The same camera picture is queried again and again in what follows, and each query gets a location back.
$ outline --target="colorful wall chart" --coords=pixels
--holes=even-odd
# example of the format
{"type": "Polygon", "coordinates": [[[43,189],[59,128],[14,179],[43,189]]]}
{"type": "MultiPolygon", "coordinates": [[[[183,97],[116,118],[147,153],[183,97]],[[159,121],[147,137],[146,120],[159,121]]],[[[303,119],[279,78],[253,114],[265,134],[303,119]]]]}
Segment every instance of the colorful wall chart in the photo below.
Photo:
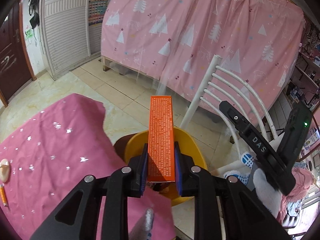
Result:
{"type": "Polygon", "coordinates": [[[102,23],[109,0],[89,0],[89,26],[102,23]]]}

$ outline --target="orange box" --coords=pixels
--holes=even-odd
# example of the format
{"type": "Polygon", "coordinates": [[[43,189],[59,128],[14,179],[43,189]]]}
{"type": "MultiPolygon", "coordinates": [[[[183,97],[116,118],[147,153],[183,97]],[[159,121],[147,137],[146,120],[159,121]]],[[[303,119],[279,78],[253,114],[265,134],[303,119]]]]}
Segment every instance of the orange box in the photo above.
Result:
{"type": "Polygon", "coordinates": [[[151,96],[148,153],[148,181],[175,181],[171,96],[151,96]]]}

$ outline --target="yellow trash bin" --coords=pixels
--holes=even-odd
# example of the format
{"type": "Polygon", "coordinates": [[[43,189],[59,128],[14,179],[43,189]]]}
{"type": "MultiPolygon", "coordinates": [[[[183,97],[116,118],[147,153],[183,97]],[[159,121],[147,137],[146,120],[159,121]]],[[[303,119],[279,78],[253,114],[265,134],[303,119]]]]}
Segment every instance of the yellow trash bin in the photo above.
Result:
{"type": "MultiPolygon", "coordinates": [[[[132,157],[142,154],[144,144],[148,143],[148,134],[148,130],[143,131],[137,133],[129,140],[124,150],[124,161],[126,163],[128,163],[132,157]]],[[[187,132],[177,127],[173,128],[173,134],[174,141],[178,141],[179,143],[181,153],[191,156],[195,165],[207,170],[207,164],[205,163],[205,160],[193,138],[187,132]]],[[[172,206],[178,205],[192,198],[180,197],[174,182],[169,185],[169,191],[162,195],[171,199],[172,206]]]]}

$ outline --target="white wardrobe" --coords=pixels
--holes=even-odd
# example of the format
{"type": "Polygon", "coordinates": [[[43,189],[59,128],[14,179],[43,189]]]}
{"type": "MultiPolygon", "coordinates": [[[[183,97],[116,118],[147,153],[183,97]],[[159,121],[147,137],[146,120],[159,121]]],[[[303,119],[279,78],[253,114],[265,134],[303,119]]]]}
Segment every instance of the white wardrobe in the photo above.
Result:
{"type": "Polygon", "coordinates": [[[88,24],[89,0],[40,0],[40,36],[47,71],[57,79],[100,55],[102,24],[88,24]]]}

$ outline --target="closet door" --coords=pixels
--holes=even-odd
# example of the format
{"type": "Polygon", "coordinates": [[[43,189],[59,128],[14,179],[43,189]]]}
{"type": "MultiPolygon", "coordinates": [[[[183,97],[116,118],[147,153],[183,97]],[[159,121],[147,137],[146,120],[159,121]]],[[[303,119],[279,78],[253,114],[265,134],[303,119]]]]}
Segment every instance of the closet door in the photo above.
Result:
{"type": "Polygon", "coordinates": [[[44,46],[53,77],[90,56],[87,0],[42,0],[44,46]]]}

